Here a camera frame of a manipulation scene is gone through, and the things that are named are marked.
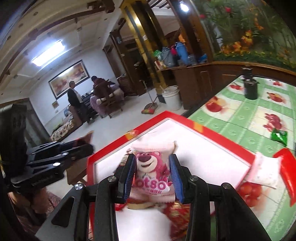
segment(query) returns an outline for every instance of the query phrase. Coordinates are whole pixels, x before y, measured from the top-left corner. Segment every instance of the wooden cabinet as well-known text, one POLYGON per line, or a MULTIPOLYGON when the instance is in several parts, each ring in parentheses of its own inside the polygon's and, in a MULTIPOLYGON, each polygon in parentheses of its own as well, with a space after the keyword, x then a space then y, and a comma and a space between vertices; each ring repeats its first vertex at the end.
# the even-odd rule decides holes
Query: wooden cabinet
POLYGON ((179 86, 184 109, 202 105, 216 93, 242 74, 242 68, 249 66, 253 75, 273 78, 296 86, 296 73, 279 67, 249 62, 217 61, 189 67, 175 67, 172 71, 179 86))

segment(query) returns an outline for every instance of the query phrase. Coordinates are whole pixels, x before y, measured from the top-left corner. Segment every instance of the framed painting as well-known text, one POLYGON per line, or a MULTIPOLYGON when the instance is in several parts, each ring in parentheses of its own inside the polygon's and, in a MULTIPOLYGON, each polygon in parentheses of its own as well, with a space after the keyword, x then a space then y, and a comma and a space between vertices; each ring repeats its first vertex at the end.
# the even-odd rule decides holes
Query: framed painting
POLYGON ((87 79, 89 79, 89 74, 83 61, 80 60, 52 78, 48 83, 54 96, 58 99, 67 92, 70 81, 74 81, 76 85, 79 85, 87 79))

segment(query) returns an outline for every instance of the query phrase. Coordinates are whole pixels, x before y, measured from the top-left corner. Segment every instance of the metal screw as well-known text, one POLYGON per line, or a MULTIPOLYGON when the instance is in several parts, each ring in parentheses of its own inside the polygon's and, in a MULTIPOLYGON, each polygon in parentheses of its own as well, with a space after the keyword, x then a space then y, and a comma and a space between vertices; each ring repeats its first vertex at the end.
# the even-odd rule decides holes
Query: metal screw
POLYGON ((224 187, 225 189, 230 189, 231 185, 229 183, 223 183, 222 187, 224 187))
POLYGON ((108 182, 115 182, 116 181, 116 176, 110 176, 108 177, 108 182))
POLYGON ((74 187, 76 190, 80 190, 84 187, 84 185, 82 183, 76 183, 74 187))
POLYGON ((192 176, 190 176, 190 180, 195 182, 198 180, 198 176, 192 175, 192 176))

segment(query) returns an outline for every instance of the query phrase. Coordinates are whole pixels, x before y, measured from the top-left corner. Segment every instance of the table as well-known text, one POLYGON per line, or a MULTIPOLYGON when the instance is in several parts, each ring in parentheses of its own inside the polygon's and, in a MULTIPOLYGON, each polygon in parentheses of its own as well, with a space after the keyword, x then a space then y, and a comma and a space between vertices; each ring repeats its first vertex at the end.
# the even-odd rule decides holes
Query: table
MULTIPOLYGON (((294 153, 296 139, 296 87, 272 79, 255 77, 258 99, 244 96, 242 76, 194 112, 189 119, 227 137, 251 152, 272 157, 283 145, 270 140, 273 124, 288 131, 288 145, 294 153), (279 118, 277 123, 272 118, 279 118)), ((251 208, 272 241, 279 241, 295 222, 296 205, 280 178, 276 190, 263 188, 259 203, 251 208)))
POLYGON ((67 182, 69 185, 75 185, 78 182, 86 185, 86 181, 83 179, 86 176, 86 166, 87 166, 87 158, 82 158, 76 160, 72 166, 66 169, 67 172, 67 182))

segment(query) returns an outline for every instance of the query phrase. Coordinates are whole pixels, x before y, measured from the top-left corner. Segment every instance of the plant mural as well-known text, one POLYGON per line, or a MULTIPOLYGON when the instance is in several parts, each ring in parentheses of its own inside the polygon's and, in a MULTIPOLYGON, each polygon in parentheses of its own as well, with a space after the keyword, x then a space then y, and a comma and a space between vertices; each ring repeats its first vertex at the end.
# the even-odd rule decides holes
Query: plant mural
POLYGON ((219 61, 248 61, 296 71, 296 39, 263 0, 192 0, 219 61))

